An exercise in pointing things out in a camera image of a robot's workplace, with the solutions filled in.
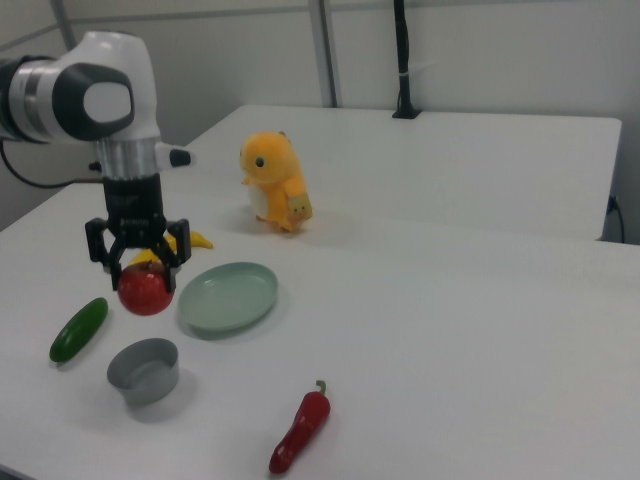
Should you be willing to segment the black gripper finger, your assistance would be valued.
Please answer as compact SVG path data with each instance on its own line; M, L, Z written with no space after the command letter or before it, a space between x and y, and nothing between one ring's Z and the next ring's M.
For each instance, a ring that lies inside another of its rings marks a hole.
M174 293L176 289L176 275L191 258L190 224L187 219L180 219L166 224L166 231L174 238L175 248L169 245L169 241L163 233L157 235L151 246L151 250L158 256L164 267L163 277L166 291Z
M105 244L105 231L114 237L110 248ZM109 228L106 220L100 218L88 221L85 224L85 233L90 260L103 266L103 270L110 275L112 289L117 291L122 274L120 259L125 251L124 241Z

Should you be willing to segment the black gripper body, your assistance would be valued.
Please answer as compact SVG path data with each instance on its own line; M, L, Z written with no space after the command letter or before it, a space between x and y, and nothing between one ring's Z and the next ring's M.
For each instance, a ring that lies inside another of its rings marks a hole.
M158 173L103 182L107 228L124 248L147 249L156 245L166 230L161 178Z

